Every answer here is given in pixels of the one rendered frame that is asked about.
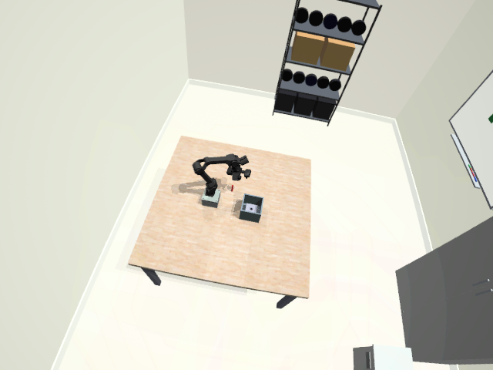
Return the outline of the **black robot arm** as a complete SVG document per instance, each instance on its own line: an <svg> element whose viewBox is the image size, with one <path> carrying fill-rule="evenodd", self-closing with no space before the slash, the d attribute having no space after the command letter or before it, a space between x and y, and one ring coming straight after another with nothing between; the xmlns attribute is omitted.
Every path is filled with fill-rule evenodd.
<svg viewBox="0 0 493 370"><path fill-rule="evenodd" d="M204 162L203 166L201 166L200 164L201 162ZM227 154L226 156L215 156L215 157L206 156L202 159L198 159L197 161L195 161L192 164L193 171L196 175L200 175L206 181L205 195L208 197L213 197L218 185L216 179L210 178L204 170L210 164L221 164L221 163L225 163L229 167L232 167L234 170L238 170L240 168L240 165L249 163L249 160L247 159L246 155L239 158L237 155L231 153L231 154ZM232 180L234 181L241 180L240 172L232 172L232 173L233 173Z"/></svg>

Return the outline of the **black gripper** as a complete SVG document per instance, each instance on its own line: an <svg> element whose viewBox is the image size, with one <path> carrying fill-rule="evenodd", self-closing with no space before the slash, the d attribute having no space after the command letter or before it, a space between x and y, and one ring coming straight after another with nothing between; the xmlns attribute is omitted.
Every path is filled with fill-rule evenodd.
<svg viewBox="0 0 493 370"><path fill-rule="evenodd" d="M240 173L244 173L244 177L250 177L250 174L251 174L251 170L249 169L246 169L246 170L242 170L242 168L240 167L238 170L234 170L232 167L228 167L227 169L227 175L230 175L232 176L233 173L232 172L240 172Z"/></svg>

